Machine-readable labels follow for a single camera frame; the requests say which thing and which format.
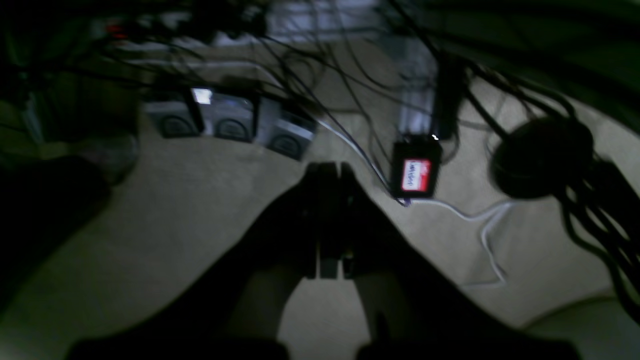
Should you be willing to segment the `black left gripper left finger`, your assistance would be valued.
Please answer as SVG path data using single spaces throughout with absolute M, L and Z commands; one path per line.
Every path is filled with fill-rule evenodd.
M 238 243 L 169 305 L 130 328 L 74 344 L 68 360 L 288 360 L 277 340 L 294 289 L 314 266 L 321 166 L 275 198 Z

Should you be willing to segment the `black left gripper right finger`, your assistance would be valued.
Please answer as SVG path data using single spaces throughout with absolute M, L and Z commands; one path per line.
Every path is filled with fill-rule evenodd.
M 357 359 L 580 359 L 571 342 L 527 335 L 471 301 L 407 241 L 347 162 L 339 164 L 338 182 L 338 234 L 371 337 Z

